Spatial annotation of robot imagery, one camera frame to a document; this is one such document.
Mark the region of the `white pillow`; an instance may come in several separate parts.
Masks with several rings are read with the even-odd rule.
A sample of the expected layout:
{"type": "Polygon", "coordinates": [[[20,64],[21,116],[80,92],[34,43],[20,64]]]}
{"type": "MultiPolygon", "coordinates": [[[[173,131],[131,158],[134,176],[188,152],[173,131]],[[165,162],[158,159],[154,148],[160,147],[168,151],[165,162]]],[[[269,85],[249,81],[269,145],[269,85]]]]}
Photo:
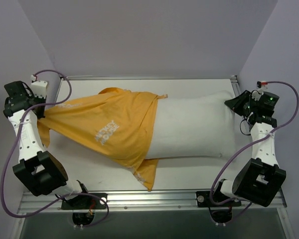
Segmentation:
{"type": "Polygon", "coordinates": [[[193,99],[158,101],[146,159],[222,157],[236,149],[234,114],[225,106],[228,91],[193,99]]]}

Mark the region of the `yellow Mickey Mouse pillowcase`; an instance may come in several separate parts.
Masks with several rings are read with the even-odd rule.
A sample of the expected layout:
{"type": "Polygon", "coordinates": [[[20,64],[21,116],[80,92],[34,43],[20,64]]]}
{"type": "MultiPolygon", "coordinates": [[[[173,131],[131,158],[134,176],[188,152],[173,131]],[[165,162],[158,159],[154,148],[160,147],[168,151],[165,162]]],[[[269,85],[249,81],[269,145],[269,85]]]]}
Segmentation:
{"type": "Polygon", "coordinates": [[[127,168],[149,191],[158,159],[146,159],[158,101],[167,95],[105,88],[99,94],[73,99],[47,109],[38,120],[44,146],[51,130],[127,168]]]}

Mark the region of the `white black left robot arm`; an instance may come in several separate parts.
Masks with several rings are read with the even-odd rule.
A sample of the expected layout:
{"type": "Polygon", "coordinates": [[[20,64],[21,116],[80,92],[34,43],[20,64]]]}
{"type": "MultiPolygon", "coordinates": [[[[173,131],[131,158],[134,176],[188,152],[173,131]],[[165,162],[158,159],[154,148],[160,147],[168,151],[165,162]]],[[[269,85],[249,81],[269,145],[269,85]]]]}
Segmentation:
{"type": "Polygon", "coordinates": [[[84,184],[69,180],[62,164],[41,142],[37,121],[44,117],[48,82],[34,80],[30,85],[15,81],[5,85],[8,97],[4,116],[17,136],[18,164],[12,170],[21,183],[34,195],[67,195],[79,209],[90,205],[91,197],[84,184]]]}

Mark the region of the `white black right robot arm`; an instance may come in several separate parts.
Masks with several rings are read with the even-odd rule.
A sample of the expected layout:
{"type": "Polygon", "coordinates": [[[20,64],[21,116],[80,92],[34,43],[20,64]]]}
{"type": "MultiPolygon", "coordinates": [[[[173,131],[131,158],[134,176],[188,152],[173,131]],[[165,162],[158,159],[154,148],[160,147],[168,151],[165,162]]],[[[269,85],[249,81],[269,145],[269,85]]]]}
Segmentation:
{"type": "Polygon", "coordinates": [[[275,153],[277,120],[273,118],[279,97],[262,90],[245,90],[225,105],[248,123],[252,137],[252,156],[233,181],[222,179],[211,199],[224,205],[229,198],[246,200],[267,207],[286,179],[275,153]]]}

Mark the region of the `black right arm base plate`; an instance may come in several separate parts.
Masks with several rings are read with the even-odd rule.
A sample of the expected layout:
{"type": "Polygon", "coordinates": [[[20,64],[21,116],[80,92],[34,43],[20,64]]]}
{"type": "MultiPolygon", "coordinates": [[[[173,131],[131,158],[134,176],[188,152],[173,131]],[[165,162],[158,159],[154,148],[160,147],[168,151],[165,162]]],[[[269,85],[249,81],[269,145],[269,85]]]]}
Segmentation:
{"type": "MultiPolygon", "coordinates": [[[[241,202],[236,202],[236,201],[229,201],[229,202],[226,202],[225,204],[222,204],[222,205],[215,205],[213,204],[211,201],[210,201],[210,198],[209,198],[209,194],[210,194],[210,191],[197,191],[196,192],[196,202],[197,202],[197,206],[199,208],[207,208],[207,207],[240,207],[242,205],[241,202]]],[[[221,194],[220,192],[215,192],[214,195],[213,195],[213,200],[215,202],[222,202],[224,200],[227,200],[229,199],[229,197],[221,194]]]]}

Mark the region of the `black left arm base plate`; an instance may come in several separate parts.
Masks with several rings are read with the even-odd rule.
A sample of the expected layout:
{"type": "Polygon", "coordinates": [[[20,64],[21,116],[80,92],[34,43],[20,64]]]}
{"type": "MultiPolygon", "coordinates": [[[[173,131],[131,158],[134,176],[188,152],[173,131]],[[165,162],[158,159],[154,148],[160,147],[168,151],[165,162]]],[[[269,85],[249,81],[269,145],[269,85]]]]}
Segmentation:
{"type": "Polygon", "coordinates": [[[106,209],[103,201],[91,196],[75,196],[72,199],[63,199],[62,210],[106,209]]]}

